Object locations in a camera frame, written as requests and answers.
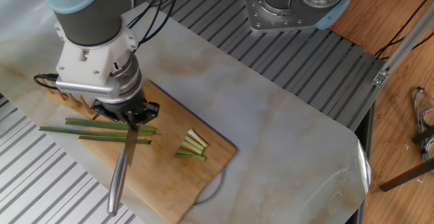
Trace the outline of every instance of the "knife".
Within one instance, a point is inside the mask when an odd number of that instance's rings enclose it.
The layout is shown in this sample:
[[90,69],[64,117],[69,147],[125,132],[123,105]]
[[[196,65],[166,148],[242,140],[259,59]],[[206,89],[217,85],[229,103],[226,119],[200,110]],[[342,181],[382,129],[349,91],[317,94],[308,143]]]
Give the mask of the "knife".
[[125,148],[119,155],[115,172],[111,179],[110,191],[108,195],[107,212],[113,217],[117,214],[119,203],[121,201],[123,184],[127,173],[127,166],[131,166],[133,162],[134,149],[136,148],[138,137],[138,126],[133,125],[128,127],[127,139]]

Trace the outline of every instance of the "cutting board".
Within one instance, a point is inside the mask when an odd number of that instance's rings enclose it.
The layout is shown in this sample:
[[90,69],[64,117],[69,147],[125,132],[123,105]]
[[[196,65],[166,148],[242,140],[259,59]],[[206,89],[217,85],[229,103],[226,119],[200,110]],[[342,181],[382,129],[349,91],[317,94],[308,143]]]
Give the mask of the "cutting board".
[[[148,101],[160,104],[158,117],[147,126],[155,127],[161,135],[148,136],[150,145],[136,145],[125,184],[168,223],[176,224],[229,163],[236,149],[157,86],[147,82],[143,88]],[[209,144],[203,152],[207,157],[204,162],[174,157],[191,128]],[[114,171],[122,143],[81,143]]]

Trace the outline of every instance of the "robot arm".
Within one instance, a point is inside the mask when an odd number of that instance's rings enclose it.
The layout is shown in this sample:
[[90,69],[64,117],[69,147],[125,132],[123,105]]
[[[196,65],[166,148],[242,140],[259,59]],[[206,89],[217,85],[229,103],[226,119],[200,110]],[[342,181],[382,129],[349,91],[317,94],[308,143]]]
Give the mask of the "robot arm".
[[56,87],[97,99],[94,110],[114,121],[145,124],[158,104],[143,97],[142,75],[133,51],[137,38],[121,15],[148,0],[47,0],[64,47]]

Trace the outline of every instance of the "knife handle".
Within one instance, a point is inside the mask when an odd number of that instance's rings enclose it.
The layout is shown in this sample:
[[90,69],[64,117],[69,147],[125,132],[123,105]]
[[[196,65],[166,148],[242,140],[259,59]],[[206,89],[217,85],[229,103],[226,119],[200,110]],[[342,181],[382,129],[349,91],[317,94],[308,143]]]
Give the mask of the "knife handle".
[[123,184],[127,173],[127,153],[125,150],[119,155],[113,178],[111,179],[110,191],[108,194],[107,212],[113,217],[117,214],[121,202]]

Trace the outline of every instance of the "green onion piece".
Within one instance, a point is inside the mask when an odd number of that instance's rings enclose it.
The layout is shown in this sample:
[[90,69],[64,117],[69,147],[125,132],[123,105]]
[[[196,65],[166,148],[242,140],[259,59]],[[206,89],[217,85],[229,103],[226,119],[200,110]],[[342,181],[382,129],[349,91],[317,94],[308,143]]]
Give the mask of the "green onion piece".
[[[105,128],[105,129],[113,129],[113,130],[128,130],[128,126],[120,123],[111,123],[111,122],[97,122],[89,119],[75,119],[75,118],[66,118],[66,125],[73,126],[87,126],[92,128]],[[156,133],[157,129],[141,126],[139,132],[153,132]]]
[[[85,139],[85,140],[92,140],[92,141],[104,141],[104,142],[118,142],[118,143],[125,143],[126,138],[112,138],[107,136],[83,136],[80,135],[79,139]],[[151,140],[146,139],[137,139],[138,144],[150,144]]]
[[206,160],[206,157],[203,155],[183,155],[183,154],[177,153],[175,155],[175,157],[185,158],[185,159],[196,159],[196,160],[200,160],[200,161]]
[[193,151],[193,152],[195,152],[195,153],[197,153],[197,154],[199,154],[199,155],[202,154],[202,151],[203,151],[203,150],[201,150],[200,148],[198,148],[198,147],[192,145],[192,144],[191,144],[190,142],[188,142],[187,140],[184,140],[184,141],[182,142],[182,145],[184,145],[187,149],[190,149],[191,151]]
[[188,149],[184,148],[184,147],[179,147],[179,149],[177,150],[178,154],[185,154],[185,155],[197,155],[196,153],[193,153],[192,151],[189,151]]
[[208,144],[193,130],[190,129],[188,132],[189,136],[194,138],[198,143],[202,144],[202,146],[207,147]]
[[[42,132],[62,132],[68,134],[87,135],[87,136],[108,136],[108,137],[121,137],[126,138],[127,134],[124,132],[89,132],[84,130],[71,130],[64,128],[54,128],[49,126],[41,126],[39,129]],[[150,136],[152,132],[139,132],[138,136]]]
[[200,148],[200,150],[203,150],[203,146],[200,143],[196,142],[193,138],[191,138],[189,136],[185,136],[184,139],[187,140],[188,142],[190,142],[192,145]]

